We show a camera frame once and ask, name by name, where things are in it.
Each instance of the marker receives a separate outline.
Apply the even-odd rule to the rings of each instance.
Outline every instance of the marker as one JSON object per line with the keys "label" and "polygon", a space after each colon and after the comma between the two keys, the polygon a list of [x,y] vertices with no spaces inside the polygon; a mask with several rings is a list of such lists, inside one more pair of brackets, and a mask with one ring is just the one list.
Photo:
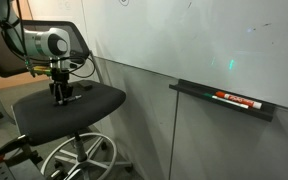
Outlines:
{"label": "marker", "polygon": [[[73,97],[69,97],[69,98],[65,98],[64,101],[66,102],[71,102],[71,101],[75,101],[75,100],[78,100],[82,97],[82,95],[78,95],[78,96],[73,96]],[[57,105],[63,105],[64,104],[64,101],[63,100],[60,100],[60,101],[57,101],[54,103],[55,106]]]}
{"label": "marker", "polygon": [[242,108],[245,108],[245,109],[248,109],[248,107],[249,107],[248,105],[240,104],[240,103],[237,103],[237,102],[233,102],[233,101],[230,101],[230,100],[227,100],[227,99],[223,99],[223,98],[220,98],[220,97],[208,94],[208,93],[205,93],[204,96],[211,97],[213,99],[216,99],[216,100],[219,100],[219,101],[223,101],[223,102],[226,102],[226,103],[229,103],[229,104],[233,104],[235,106],[239,106],[239,107],[242,107]]}
{"label": "marker", "polygon": [[228,99],[228,100],[231,100],[231,101],[234,101],[234,102],[238,102],[238,103],[241,103],[241,104],[245,104],[245,105],[248,105],[248,106],[256,108],[256,109],[261,109],[261,107],[262,107],[262,103],[255,102],[255,101],[252,101],[252,100],[249,100],[249,99],[245,99],[245,98],[241,98],[241,97],[238,97],[238,96],[234,96],[234,95],[231,95],[231,94],[225,94],[222,91],[218,91],[215,94],[218,97],[225,98],[225,99]]}

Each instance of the whiteboard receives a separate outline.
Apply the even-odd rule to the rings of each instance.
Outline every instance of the whiteboard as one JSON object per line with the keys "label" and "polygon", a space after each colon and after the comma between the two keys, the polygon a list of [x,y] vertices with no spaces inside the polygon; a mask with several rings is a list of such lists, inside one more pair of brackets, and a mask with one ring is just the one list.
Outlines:
{"label": "whiteboard", "polygon": [[97,56],[288,107],[288,1],[82,3]]}

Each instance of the red marker cap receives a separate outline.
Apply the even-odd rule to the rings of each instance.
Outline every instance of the red marker cap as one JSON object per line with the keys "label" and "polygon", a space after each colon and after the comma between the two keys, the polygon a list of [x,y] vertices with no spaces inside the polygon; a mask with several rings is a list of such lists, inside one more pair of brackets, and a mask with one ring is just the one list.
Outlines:
{"label": "red marker cap", "polygon": [[217,92],[215,93],[215,95],[216,95],[217,97],[224,98],[225,93],[222,92],[222,91],[217,91]]}

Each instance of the chair seat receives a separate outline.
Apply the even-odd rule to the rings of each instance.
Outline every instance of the chair seat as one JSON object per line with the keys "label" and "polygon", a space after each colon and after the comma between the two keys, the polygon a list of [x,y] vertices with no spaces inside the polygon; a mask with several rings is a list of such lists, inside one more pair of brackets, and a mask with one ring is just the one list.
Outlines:
{"label": "chair seat", "polygon": [[73,134],[101,120],[125,101],[123,91],[90,82],[93,85],[90,90],[83,90],[78,82],[72,83],[73,96],[82,95],[82,98],[66,106],[54,106],[54,97],[49,89],[26,96],[13,105],[19,131],[28,135],[30,145]]}

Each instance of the black office chair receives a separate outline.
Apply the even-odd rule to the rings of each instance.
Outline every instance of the black office chair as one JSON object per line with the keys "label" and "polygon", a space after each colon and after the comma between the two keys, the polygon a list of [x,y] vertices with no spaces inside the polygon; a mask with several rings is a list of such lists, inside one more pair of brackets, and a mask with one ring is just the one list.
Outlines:
{"label": "black office chair", "polygon": [[[23,21],[23,24],[26,29],[35,31],[47,31],[50,27],[64,29],[70,35],[71,55],[84,58],[89,56],[90,51],[83,37],[71,22]],[[9,77],[24,72],[27,72],[24,62],[9,51],[0,34],[0,76]],[[94,124],[117,109],[124,102],[125,93],[94,81],[87,81],[92,84],[92,88],[87,90],[82,88],[83,83],[80,81],[72,83],[74,86],[73,96],[81,95],[82,98],[70,102],[66,106],[54,106],[54,97],[47,89],[18,100],[12,107],[20,134],[28,137],[31,146],[73,135],[73,138],[56,148],[45,160],[41,168],[43,174],[50,159],[59,153],[64,156],[56,155],[55,159],[74,164],[68,172],[67,179],[74,179],[75,174],[78,173],[88,179],[89,166],[95,165],[105,170],[99,179],[105,178],[114,164],[123,167],[132,166],[130,162],[115,162],[116,145],[110,138],[99,133],[78,133],[80,129]],[[86,136],[98,136],[99,138],[91,148],[85,151],[82,140]],[[106,139],[105,142],[110,142],[114,149],[112,161],[96,162],[91,160],[97,148],[102,146],[104,139]],[[62,149],[70,142],[74,142],[76,154]]]}

